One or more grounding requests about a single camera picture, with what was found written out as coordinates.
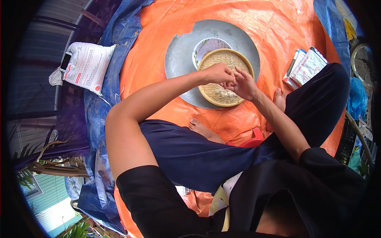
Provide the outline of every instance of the rice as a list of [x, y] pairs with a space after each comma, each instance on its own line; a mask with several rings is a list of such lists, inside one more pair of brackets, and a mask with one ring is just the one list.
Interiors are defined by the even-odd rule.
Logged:
[[[207, 67], [217, 63], [224, 63], [234, 71], [235, 67], [237, 66], [238, 68], [250, 73], [249, 67], [245, 61], [243, 61], [240, 56], [228, 51], [219, 51], [210, 55], [205, 61], [203, 61], [202, 65], [200, 66], [200, 70], [206, 69]], [[199, 88], [205, 93], [207, 97], [215, 102], [224, 105], [242, 101], [242, 98], [236, 95], [234, 92], [228, 89], [224, 89], [216, 83], [202, 85], [199, 86]]]

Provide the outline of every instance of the blue tarp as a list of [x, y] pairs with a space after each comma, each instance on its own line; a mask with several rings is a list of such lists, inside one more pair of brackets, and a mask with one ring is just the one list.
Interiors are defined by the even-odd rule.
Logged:
[[[152, 0], [123, 0], [109, 21], [99, 45], [117, 44], [103, 81], [103, 98], [114, 106], [120, 102], [119, 72], [141, 30], [140, 12]], [[78, 207], [110, 229], [125, 234], [114, 200], [115, 181], [106, 153], [104, 121], [111, 109], [93, 92], [84, 90], [84, 104], [90, 154], [83, 158], [90, 181], [82, 186]]]
[[314, 0], [314, 10], [336, 48], [341, 64], [351, 75], [351, 55], [343, 16], [337, 10], [335, 0]]

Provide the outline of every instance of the forearm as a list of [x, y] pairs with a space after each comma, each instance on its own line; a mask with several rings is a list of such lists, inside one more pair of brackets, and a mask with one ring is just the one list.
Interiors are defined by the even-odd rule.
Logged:
[[148, 85], [113, 107], [123, 116], [142, 122], [174, 98], [203, 83], [204, 74], [196, 71]]
[[310, 148], [298, 126], [260, 90], [254, 93], [252, 102], [272, 125], [284, 148], [298, 162], [303, 151]]

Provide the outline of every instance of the white phone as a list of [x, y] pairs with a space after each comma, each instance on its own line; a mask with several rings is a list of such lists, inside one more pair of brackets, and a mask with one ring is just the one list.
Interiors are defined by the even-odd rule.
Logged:
[[73, 53], [66, 52], [64, 59], [62, 60], [61, 66], [59, 67], [59, 70], [62, 72], [66, 72], [67, 65], [69, 64], [70, 58], [72, 57]]

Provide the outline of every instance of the bowl with green pattern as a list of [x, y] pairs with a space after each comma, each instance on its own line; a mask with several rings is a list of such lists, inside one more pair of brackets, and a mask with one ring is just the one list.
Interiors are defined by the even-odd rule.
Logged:
[[202, 58], [207, 55], [209, 52], [217, 49], [231, 49], [232, 47], [224, 41], [223, 39], [216, 37], [209, 37], [201, 40], [194, 47], [192, 52], [192, 62], [194, 67], [197, 69]]

